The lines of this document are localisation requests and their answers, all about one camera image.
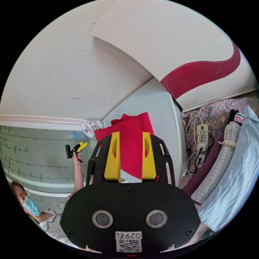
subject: red stripe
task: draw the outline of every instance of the red stripe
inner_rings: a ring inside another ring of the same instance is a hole
[[[237,45],[232,41],[234,52],[230,59],[224,61],[196,61],[184,64],[162,80],[161,84],[177,99],[186,92],[224,78],[233,73],[239,66],[241,56]]]

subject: hand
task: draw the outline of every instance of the hand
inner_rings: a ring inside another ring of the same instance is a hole
[[[73,152],[73,161],[74,161],[74,165],[81,165],[81,162],[79,160],[81,160],[81,156],[79,154],[76,154],[76,152]]]

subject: face mask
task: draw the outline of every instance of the face mask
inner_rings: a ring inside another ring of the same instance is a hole
[[[28,209],[32,215],[39,216],[40,215],[40,209],[37,205],[37,203],[31,198],[27,197],[24,199],[23,206]]]

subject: white crochet cover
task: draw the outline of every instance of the white crochet cover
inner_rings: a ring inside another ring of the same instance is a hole
[[[217,157],[216,162],[203,182],[191,195],[193,200],[202,204],[218,185],[234,154],[240,129],[241,126],[239,126],[236,122],[230,122],[226,126],[224,141],[221,143],[222,148],[220,150],[219,156]]]

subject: maroon cloth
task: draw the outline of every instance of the maroon cloth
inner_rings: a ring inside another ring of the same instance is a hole
[[[216,159],[222,148],[222,145],[219,144],[218,141],[220,141],[220,142],[224,141],[223,133],[218,135],[217,138],[215,139],[215,144],[211,148],[211,151],[208,154],[202,167],[197,170],[197,173],[189,180],[189,182],[186,184],[186,186],[183,187],[182,190],[189,196],[191,196],[194,193],[194,191],[200,186],[200,184],[205,179],[205,177],[208,175],[209,171],[211,170],[214,163],[216,162]]]
[[[123,114],[119,120],[112,120],[110,127],[95,130],[96,140],[99,141],[113,132],[120,132],[121,169],[126,173],[142,179],[142,146],[143,132],[154,135],[148,113],[138,116]]]

